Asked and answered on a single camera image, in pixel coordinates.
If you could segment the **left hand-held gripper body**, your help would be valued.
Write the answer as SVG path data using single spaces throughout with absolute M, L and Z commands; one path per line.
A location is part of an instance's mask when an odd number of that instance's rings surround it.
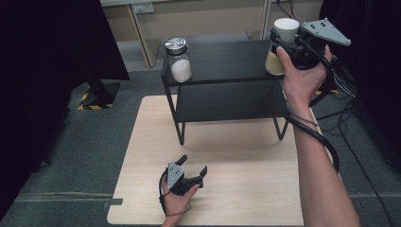
M 167 166 L 167 189 L 177 196 L 185 195 L 194 185 L 202 187 L 202 176 L 187 179 L 184 177 L 183 162 L 170 162 Z

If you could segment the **white-lidded glass seasoning jar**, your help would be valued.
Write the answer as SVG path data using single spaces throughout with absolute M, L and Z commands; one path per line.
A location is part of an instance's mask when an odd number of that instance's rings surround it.
M 298 32 L 299 26 L 300 26 L 299 22 L 294 19 L 280 18 L 274 21 L 272 28 L 278 30 L 296 29 Z M 281 62 L 279 61 L 276 54 L 271 52 L 271 41 L 270 41 L 270 52 L 268 53 L 268 56 L 265 61 L 265 68 L 269 74 L 274 76 L 282 76 L 284 74 L 284 68 Z

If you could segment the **black two-tier shelf rack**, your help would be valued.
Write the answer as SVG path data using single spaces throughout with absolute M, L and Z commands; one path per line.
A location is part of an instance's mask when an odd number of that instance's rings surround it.
M 187 122 L 270 118 L 287 115 L 280 76 L 265 70 L 268 41 L 194 44 L 192 78 L 178 82 L 164 61 L 161 79 L 179 138 Z

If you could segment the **metal-lidded glass seasoning jar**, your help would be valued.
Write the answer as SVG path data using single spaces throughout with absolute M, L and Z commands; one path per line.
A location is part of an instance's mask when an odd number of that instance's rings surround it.
M 165 43 L 172 77 L 178 82 L 191 79 L 192 71 L 188 56 L 188 45 L 184 38 L 171 38 Z

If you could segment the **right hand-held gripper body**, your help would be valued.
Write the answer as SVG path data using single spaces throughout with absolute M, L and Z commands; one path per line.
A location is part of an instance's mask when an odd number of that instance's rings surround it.
M 293 64 L 301 70 L 315 67 L 324 56 L 329 43 L 349 46 L 351 40 L 343 35 L 327 18 L 301 23 L 295 35 Z

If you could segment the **person's right hand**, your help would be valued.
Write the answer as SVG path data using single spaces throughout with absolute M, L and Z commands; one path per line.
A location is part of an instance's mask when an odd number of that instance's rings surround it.
M 278 46 L 276 54 L 285 71 L 284 92 L 289 108 L 298 114 L 308 111 L 313 94 L 325 81 L 325 67 L 318 63 L 312 69 L 299 70 L 283 47 Z

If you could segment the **white wall outlet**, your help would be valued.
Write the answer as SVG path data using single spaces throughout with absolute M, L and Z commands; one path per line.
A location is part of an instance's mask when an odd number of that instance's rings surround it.
M 131 8 L 134 10 L 136 14 L 144 14 L 144 13 L 154 13 L 154 7 L 152 3 L 137 3 L 132 4 Z

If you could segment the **stand base with striped tape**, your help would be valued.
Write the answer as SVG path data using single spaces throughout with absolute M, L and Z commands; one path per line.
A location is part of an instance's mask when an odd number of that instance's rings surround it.
M 100 79 L 90 79 L 89 87 L 82 96 L 80 110 L 110 109 L 120 87 L 119 82 L 103 83 Z

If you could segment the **person's left hand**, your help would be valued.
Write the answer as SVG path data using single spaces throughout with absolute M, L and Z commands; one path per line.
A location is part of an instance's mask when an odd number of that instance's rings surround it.
M 161 187 L 161 198 L 166 209 L 166 217 L 178 219 L 182 218 L 187 212 L 191 198 L 196 194 L 201 186 L 199 184 L 195 184 L 183 196 L 178 196 L 167 188 L 166 177 L 163 177 Z

